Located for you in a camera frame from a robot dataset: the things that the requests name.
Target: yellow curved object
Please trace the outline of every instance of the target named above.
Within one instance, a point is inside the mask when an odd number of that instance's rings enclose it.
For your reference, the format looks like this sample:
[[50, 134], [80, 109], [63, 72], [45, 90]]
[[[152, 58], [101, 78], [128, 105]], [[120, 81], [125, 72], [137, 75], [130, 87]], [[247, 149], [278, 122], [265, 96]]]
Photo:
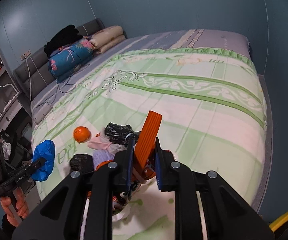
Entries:
[[278, 228], [280, 228], [282, 225], [284, 225], [288, 221], [288, 212], [281, 215], [279, 218], [277, 218], [274, 222], [272, 222], [269, 227], [273, 232], [275, 232]]

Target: pillow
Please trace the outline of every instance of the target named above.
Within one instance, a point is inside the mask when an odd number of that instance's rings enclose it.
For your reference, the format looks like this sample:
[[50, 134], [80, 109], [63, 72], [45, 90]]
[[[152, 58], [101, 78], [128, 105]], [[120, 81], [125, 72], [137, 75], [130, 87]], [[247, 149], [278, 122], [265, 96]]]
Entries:
[[89, 38], [90, 42], [94, 45], [94, 47], [98, 49], [122, 34], [122, 27], [116, 25], [100, 30]]
[[93, 50], [93, 45], [83, 38], [52, 53], [49, 58], [49, 71], [56, 78], [57, 83], [72, 75], [74, 67], [80, 68], [82, 63], [89, 61]]
[[100, 47], [97, 51], [99, 54], [102, 54], [102, 53], [106, 52], [108, 49], [110, 49], [111, 47], [114, 47], [115, 45], [119, 44], [120, 42], [122, 42], [124, 40], [125, 40], [125, 36], [120, 35], [120, 36], [116, 37], [115, 39], [113, 39], [112, 41], [110, 41], [109, 43]]

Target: green and white bedspread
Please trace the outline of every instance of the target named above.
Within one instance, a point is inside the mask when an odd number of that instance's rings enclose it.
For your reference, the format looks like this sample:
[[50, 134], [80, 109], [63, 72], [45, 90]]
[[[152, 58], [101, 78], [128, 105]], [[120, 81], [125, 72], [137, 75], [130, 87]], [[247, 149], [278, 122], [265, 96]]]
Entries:
[[[149, 110], [163, 116], [161, 147], [193, 171], [217, 171], [248, 203], [256, 194], [265, 156], [266, 103], [251, 60], [216, 48], [148, 49], [113, 56], [62, 97], [33, 131], [33, 147], [53, 140], [56, 160], [44, 198], [69, 172], [74, 154], [88, 153], [73, 130], [93, 135], [109, 122], [141, 130]], [[174, 194], [155, 179], [142, 185], [113, 223], [113, 239], [174, 237]]]

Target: black sleeve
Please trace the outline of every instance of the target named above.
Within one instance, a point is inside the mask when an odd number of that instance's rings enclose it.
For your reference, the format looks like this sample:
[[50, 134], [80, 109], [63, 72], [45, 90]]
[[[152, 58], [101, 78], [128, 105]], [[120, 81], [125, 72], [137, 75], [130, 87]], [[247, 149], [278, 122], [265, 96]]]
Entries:
[[2, 217], [2, 230], [3, 232], [11, 239], [13, 231], [16, 227], [10, 224], [8, 221], [6, 214]]

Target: mattress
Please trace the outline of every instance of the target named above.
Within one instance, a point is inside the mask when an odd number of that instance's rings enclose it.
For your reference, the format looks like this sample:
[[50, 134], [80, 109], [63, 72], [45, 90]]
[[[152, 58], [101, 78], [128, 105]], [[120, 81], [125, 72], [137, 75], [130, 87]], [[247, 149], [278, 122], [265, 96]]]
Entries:
[[[33, 117], [44, 102], [53, 105], [33, 128], [33, 148], [46, 139], [56, 146], [53, 172], [37, 183], [41, 199], [68, 175], [74, 154], [92, 155], [73, 139], [75, 127], [97, 134], [113, 122], [141, 130], [153, 110], [163, 116], [162, 148], [194, 171], [217, 171], [252, 203], [263, 173], [266, 102], [244, 36], [188, 30], [127, 39], [67, 83], [76, 88], [60, 84], [63, 94], [52, 83], [33, 101]], [[122, 212], [113, 239], [174, 237], [174, 193], [159, 192], [155, 179]]]

